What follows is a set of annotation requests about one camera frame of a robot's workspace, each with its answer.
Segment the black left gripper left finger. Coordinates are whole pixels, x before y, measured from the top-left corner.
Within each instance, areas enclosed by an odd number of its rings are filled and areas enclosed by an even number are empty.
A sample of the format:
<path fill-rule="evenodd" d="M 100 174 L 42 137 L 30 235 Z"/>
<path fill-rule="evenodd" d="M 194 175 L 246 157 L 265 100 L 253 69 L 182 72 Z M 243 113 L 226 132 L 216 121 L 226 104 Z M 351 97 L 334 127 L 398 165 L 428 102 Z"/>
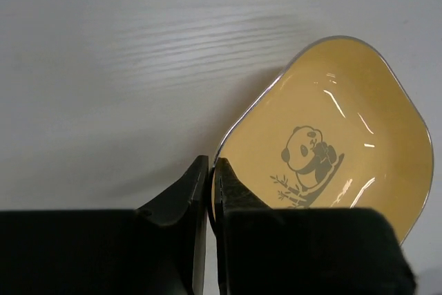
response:
<path fill-rule="evenodd" d="M 137 209 L 1 212 L 2 294 L 201 294 L 209 159 Z"/>

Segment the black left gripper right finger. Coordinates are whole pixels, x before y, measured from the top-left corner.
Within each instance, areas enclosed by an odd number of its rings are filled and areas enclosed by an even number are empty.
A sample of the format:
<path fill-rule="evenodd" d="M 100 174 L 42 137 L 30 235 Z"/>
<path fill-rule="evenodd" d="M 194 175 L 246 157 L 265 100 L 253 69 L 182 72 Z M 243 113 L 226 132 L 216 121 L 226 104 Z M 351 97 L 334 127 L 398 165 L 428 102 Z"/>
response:
<path fill-rule="evenodd" d="M 369 208 L 271 209 L 229 161 L 213 174 L 221 294 L 414 294 L 391 224 Z"/>

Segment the yellow plate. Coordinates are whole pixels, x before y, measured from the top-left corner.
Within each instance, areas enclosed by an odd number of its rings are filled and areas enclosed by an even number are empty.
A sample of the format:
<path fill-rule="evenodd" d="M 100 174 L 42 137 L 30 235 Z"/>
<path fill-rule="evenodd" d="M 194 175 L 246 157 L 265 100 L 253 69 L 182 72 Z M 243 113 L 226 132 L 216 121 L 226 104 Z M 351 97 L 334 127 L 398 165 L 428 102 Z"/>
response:
<path fill-rule="evenodd" d="M 272 209 L 369 207 L 405 240 L 429 196 L 427 126 L 382 55 L 349 36 L 301 50 L 227 131 L 214 157 L 233 195 Z"/>

